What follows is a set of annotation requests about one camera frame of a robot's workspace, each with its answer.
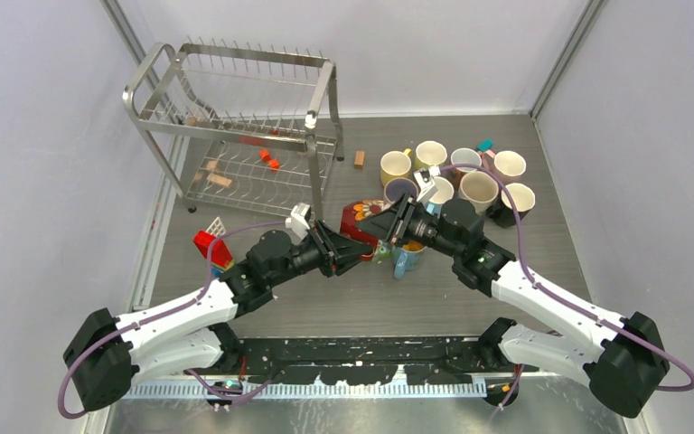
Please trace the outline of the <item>pale pink marbled mug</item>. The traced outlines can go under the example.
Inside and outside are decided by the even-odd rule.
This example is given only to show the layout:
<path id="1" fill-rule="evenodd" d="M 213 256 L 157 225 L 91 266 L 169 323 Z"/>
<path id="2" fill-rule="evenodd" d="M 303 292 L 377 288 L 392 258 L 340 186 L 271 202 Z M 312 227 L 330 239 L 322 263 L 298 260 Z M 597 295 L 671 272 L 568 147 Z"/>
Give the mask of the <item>pale pink marbled mug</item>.
<path id="1" fill-rule="evenodd" d="M 392 204 L 401 199 L 404 195 L 417 198 L 418 192 L 418 186 L 414 181 L 407 178 L 394 178 L 384 186 L 384 203 L 386 205 Z"/>

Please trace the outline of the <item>blue patterned mug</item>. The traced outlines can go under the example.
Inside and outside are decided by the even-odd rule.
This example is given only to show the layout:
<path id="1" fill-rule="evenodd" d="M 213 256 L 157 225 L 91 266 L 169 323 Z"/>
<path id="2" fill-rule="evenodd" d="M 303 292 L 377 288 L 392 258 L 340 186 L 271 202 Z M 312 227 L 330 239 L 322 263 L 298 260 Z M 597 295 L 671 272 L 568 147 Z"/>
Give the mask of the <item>blue patterned mug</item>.
<path id="1" fill-rule="evenodd" d="M 426 247 L 417 241 L 410 241 L 402 246 L 392 248 L 393 277 L 403 278 L 410 271 L 417 269 L 424 259 Z"/>

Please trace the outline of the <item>yellow cup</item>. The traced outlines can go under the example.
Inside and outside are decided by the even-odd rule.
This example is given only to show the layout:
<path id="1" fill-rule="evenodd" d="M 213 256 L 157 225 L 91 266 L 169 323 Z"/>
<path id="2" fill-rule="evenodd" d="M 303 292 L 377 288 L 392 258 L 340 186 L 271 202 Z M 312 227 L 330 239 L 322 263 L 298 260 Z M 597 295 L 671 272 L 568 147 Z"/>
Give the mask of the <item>yellow cup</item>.
<path id="1" fill-rule="evenodd" d="M 404 151 L 389 151 L 380 159 L 380 181 L 386 186 L 390 181 L 407 178 L 413 165 L 411 158 Z"/>

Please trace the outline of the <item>light blue mug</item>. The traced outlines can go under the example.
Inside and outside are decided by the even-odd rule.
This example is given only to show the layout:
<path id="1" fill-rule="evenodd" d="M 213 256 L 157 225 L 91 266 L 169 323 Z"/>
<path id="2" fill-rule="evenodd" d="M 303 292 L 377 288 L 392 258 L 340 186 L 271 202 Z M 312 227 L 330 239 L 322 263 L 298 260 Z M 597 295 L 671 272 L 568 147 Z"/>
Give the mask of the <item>light blue mug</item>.
<path id="1" fill-rule="evenodd" d="M 426 204 L 426 211 L 440 215 L 443 205 L 455 197 L 455 189 L 443 176 L 435 176 L 433 182 L 436 190 Z"/>

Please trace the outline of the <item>lime green mug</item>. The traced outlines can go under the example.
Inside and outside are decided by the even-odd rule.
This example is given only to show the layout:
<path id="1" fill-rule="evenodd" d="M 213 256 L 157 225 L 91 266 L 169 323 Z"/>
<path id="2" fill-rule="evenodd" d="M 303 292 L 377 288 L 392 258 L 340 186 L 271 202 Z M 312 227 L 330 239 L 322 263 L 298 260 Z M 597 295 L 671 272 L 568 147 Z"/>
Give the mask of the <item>lime green mug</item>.
<path id="1" fill-rule="evenodd" d="M 432 165 L 442 166 L 447 158 L 447 149 L 443 144 L 427 140 L 418 144 L 414 150 L 414 168 L 419 170 Z"/>

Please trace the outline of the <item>beige patterned mug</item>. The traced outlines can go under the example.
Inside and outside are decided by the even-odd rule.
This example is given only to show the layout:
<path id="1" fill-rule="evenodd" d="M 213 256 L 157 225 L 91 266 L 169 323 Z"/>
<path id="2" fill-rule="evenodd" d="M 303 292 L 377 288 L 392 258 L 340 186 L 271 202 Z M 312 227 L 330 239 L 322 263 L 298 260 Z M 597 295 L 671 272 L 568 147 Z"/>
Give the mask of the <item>beige patterned mug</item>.
<path id="1" fill-rule="evenodd" d="M 488 174 L 472 171 L 460 181 L 458 197 L 474 206 L 475 211 L 484 215 L 499 195 L 500 187 Z"/>

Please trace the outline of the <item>salmon floral mug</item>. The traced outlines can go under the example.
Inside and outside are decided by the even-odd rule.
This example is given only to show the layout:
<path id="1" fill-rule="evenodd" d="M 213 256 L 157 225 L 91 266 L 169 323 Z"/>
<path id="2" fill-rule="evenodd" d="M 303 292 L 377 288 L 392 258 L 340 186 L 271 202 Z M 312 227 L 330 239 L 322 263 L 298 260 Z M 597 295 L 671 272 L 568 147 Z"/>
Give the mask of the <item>salmon floral mug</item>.
<path id="1" fill-rule="evenodd" d="M 450 155 L 450 164 L 451 165 L 461 165 L 461 164 L 469 164 L 469 165 L 481 165 L 482 164 L 482 158 L 478 154 L 477 151 L 475 151 L 472 148 L 469 147 L 462 147 L 454 150 L 451 155 Z M 457 167 L 454 169 L 451 169 L 448 172 L 448 179 L 452 183 L 452 185 L 457 188 L 461 179 L 463 178 L 464 175 L 467 173 L 472 172 L 474 169 L 472 167 Z"/>

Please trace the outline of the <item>pink faceted mug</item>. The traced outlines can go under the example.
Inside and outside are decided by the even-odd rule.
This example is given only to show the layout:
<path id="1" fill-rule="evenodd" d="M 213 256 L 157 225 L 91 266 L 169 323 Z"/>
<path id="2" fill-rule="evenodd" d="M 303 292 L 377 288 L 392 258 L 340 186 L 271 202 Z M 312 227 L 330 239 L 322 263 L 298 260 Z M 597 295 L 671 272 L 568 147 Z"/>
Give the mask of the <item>pink faceted mug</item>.
<path id="1" fill-rule="evenodd" d="M 493 152 L 492 150 L 480 151 L 483 165 L 495 174 L 504 184 L 519 182 L 527 170 L 527 162 L 524 157 L 511 150 Z"/>

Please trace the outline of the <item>black cup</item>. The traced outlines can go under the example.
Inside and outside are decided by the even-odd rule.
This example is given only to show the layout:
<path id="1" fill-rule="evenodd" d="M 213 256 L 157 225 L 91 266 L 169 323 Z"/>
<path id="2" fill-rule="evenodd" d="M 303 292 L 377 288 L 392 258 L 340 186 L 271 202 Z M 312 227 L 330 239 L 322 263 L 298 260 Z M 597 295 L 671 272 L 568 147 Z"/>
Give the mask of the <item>black cup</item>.
<path id="1" fill-rule="evenodd" d="M 486 210 L 485 215 L 502 228 L 515 226 L 535 207 L 536 194 L 525 184 L 511 183 Z"/>

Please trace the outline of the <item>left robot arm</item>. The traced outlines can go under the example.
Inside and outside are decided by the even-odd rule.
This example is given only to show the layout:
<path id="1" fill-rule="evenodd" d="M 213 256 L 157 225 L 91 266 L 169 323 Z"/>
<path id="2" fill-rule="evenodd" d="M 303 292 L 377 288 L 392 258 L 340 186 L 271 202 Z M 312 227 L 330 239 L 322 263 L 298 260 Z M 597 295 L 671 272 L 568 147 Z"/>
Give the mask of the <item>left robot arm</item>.
<path id="1" fill-rule="evenodd" d="M 67 372 L 57 406 L 67 419 L 78 418 L 65 407 L 73 385 L 83 412 L 101 410 L 148 377 L 212 367 L 233 373 L 241 360 L 227 323 L 247 315 L 273 298 L 273 289 L 318 270 L 341 276 L 372 253 L 371 245 L 350 239 L 317 220 L 299 243 L 263 224 L 265 233 L 245 258 L 220 278 L 207 277 L 202 288 L 140 313 L 113 316 L 105 307 L 90 313 L 65 349 Z"/>

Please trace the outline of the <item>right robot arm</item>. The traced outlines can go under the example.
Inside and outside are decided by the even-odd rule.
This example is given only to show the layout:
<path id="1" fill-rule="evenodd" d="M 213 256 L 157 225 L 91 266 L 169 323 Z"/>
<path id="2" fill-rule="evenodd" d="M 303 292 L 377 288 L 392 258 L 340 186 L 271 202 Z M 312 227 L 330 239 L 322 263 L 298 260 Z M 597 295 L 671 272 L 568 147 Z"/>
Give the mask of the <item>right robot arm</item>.
<path id="1" fill-rule="evenodd" d="M 514 363 L 561 374 L 586 386 L 609 410 L 633 419 L 671 368 L 651 318 L 641 312 L 621 316 L 544 279 L 484 236 L 483 218 L 466 200 L 450 200 L 434 215 L 405 196 L 356 226 L 398 247 L 415 241 L 452 258 L 452 271 L 466 287 L 554 330 L 543 334 L 497 319 L 479 348 L 481 362 L 492 371 Z"/>

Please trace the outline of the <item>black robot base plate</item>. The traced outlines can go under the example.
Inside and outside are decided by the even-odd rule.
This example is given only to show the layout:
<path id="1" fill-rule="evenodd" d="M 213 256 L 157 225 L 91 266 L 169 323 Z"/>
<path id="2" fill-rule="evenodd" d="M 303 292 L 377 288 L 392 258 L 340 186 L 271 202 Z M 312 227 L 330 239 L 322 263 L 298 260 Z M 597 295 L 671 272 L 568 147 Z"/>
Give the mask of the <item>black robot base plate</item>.
<path id="1" fill-rule="evenodd" d="M 404 373 L 411 385 L 464 384 L 470 374 L 513 373 L 489 359 L 475 337 L 247 338 L 197 373 L 244 374 L 254 383 L 384 385 Z"/>

